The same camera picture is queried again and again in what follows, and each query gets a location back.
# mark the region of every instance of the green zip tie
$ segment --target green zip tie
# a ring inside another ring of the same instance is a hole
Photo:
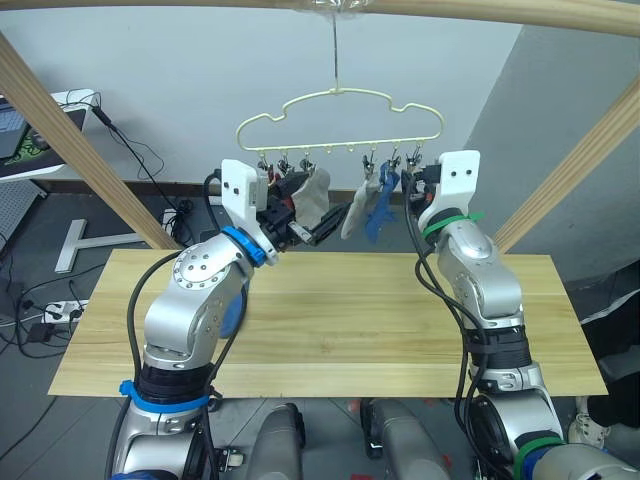
[[[454,215],[453,217],[445,218],[444,220],[440,220],[439,222],[436,222],[433,225],[429,225],[427,228],[425,228],[422,231],[422,236],[424,238],[427,238],[431,233],[437,232],[441,228],[444,228],[450,223],[456,222],[458,220],[471,220],[473,222],[476,222],[480,220],[482,217],[484,217],[484,213],[482,212],[470,213],[469,215]]]
[[[564,441],[559,437],[542,437],[525,443],[513,462],[513,480],[522,480],[522,467],[524,466],[524,459],[527,455],[534,450],[552,447],[554,445],[564,445]]]

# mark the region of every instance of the wooden beam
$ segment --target wooden beam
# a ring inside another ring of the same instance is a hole
[[[498,230],[495,239],[500,251],[513,247],[639,125],[640,75]]]
[[[179,248],[62,111],[1,32],[0,92],[149,246]]]
[[[0,9],[97,6],[303,8],[301,0],[0,0]],[[613,0],[376,0],[362,11],[572,28],[640,37],[640,6]]]

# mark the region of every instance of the clothes hanger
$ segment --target clothes hanger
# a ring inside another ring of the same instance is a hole
[[[278,116],[273,116],[269,113],[261,113],[259,115],[255,115],[251,118],[248,118],[244,122],[242,122],[237,130],[236,130],[236,141],[238,142],[238,146],[245,151],[249,152],[257,152],[260,158],[264,158],[267,152],[280,152],[280,154],[286,154],[290,150],[304,150],[305,152],[310,151],[311,149],[322,148],[327,153],[331,153],[334,149],[338,147],[346,147],[348,151],[352,152],[355,150],[357,146],[361,145],[369,145],[375,149],[376,146],[380,144],[393,144],[395,148],[397,148],[402,143],[415,143],[418,147],[422,146],[426,141],[433,140],[438,138],[442,130],[444,128],[444,117],[442,114],[435,108],[430,107],[428,105],[422,105],[420,103],[407,103],[402,107],[396,107],[393,103],[393,98],[391,95],[388,95],[383,92],[378,92],[376,90],[368,90],[364,88],[349,88],[349,87],[341,87],[338,81],[338,40],[336,33],[336,16],[335,13],[332,16],[332,25],[333,25],[333,49],[334,49],[334,77],[335,77],[335,87],[330,88],[329,90],[309,93],[307,95],[303,95],[301,97],[294,98],[289,100],[284,105],[282,105],[282,113]],[[270,120],[273,123],[281,122],[286,119],[288,116],[288,110],[291,106],[296,105],[298,103],[305,102],[307,100],[311,100],[318,97],[326,97],[326,96],[336,96],[336,95],[346,95],[346,94],[356,94],[356,95],[369,95],[377,98],[383,98],[386,100],[387,108],[391,112],[402,114],[410,109],[417,109],[423,112],[430,113],[434,115],[440,124],[440,128],[438,132],[431,135],[424,135],[419,137],[403,137],[403,138],[382,138],[382,139],[371,139],[371,140],[358,140],[358,141],[343,141],[343,142],[327,142],[327,143],[315,143],[315,144],[293,144],[293,145],[278,145],[278,146],[249,146],[245,144],[242,140],[242,131],[252,123],[255,123],[264,118]]]

